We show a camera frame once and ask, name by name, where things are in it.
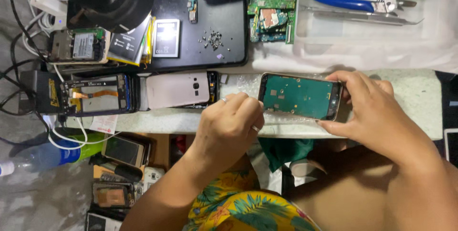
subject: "ring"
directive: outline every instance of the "ring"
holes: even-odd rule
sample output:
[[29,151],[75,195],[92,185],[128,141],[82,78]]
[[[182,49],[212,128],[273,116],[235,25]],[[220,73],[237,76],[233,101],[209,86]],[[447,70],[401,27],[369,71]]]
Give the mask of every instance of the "ring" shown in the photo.
[[256,127],[256,126],[254,126],[254,125],[252,125],[252,126],[251,126],[251,128],[252,128],[253,130],[255,130],[256,132],[259,132],[259,131],[260,131],[260,129],[259,129],[259,128],[257,128],[257,127]]

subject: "phone frame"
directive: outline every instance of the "phone frame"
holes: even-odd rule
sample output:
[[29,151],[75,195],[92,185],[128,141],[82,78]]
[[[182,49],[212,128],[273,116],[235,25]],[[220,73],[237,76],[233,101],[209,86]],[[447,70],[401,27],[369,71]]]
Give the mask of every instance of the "phone frame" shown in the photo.
[[[107,149],[107,144],[108,144],[108,140],[111,140],[111,139],[121,139],[121,140],[124,140],[124,141],[127,141],[127,142],[131,142],[131,143],[134,143],[134,144],[137,144],[138,146],[141,146],[142,149],[139,148],[138,152],[137,152],[137,158],[135,159],[135,165],[133,164],[130,164],[130,163],[127,163],[127,162],[124,162],[118,158],[113,158],[113,157],[110,157],[110,156],[107,156],[105,154],[106,152],[106,149]],[[102,146],[102,155],[104,157],[107,157],[107,158],[111,158],[111,159],[114,159],[116,160],[117,162],[121,162],[123,164],[128,164],[128,165],[131,165],[131,166],[134,166],[136,168],[140,168],[142,163],[143,163],[143,155],[145,154],[145,145],[144,144],[141,144],[139,142],[135,142],[133,140],[129,140],[129,139],[126,139],[126,138],[123,138],[123,137],[118,137],[118,136],[114,136],[114,137],[111,137],[110,139],[108,140],[105,140],[104,141],[104,144]]]
[[262,76],[261,76],[261,82],[260,82],[260,86],[259,86],[259,96],[258,96],[258,100],[261,101],[261,102],[264,102],[264,96],[262,96],[261,98],[261,95],[262,95],[262,88],[263,88],[263,82],[262,80],[264,79],[265,76],[268,76],[268,75],[273,75],[273,76],[281,76],[281,77],[289,77],[289,78],[301,78],[301,79],[307,79],[307,80],[312,80],[312,81],[318,81],[318,82],[332,82],[332,83],[340,83],[340,90],[339,92],[337,93],[338,94],[338,99],[337,99],[337,107],[335,108],[335,111],[334,111],[334,114],[333,114],[333,118],[332,119],[318,119],[318,118],[314,118],[314,117],[309,117],[309,116],[305,116],[305,115],[294,115],[290,112],[279,112],[279,111],[275,111],[276,113],[281,113],[281,114],[287,114],[287,115],[293,115],[293,116],[301,116],[301,117],[306,117],[306,118],[310,118],[310,119],[315,119],[315,120],[328,120],[328,121],[335,121],[336,118],[337,118],[337,112],[339,110],[339,106],[340,106],[340,100],[342,98],[342,92],[344,90],[344,87],[342,86],[342,83],[341,82],[338,82],[338,81],[328,81],[328,80],[318,80],[318,79],[314,79],[314,78],[308,78],[308,77],[302,77],[302,76],[291,76],[291,75],[282,75],[282,74],[274,74],[274,73],[264,73]]

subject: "left hand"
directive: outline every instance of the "left hand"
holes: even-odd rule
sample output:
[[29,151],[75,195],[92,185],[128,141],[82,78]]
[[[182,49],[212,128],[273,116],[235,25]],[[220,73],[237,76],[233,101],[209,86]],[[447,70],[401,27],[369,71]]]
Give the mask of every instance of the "left hand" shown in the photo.
[[202,112],[196,138],[188,152],[213,175],[235,164],[264,126],[263,104],[246,93],[230,94]]

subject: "green cloth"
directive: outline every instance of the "green cloth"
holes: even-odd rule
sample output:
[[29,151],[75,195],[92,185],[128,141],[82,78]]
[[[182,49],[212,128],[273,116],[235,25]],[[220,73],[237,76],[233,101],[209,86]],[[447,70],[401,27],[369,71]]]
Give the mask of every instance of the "green cloth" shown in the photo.
[[313,139],[259,138],[262,150],[269,159],[269,169],[273,173],[284,163],[307,157],[313,149]]

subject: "yellow floral shorts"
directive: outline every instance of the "yellow floral shorts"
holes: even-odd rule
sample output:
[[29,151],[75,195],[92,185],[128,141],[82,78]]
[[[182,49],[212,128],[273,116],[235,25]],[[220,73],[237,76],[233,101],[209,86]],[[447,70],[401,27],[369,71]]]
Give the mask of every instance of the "yellow floral shorts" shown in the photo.
[[188,218],[188,231],[320,231],[287,200],[259,191],[254,170],[221,174],[198,195]]

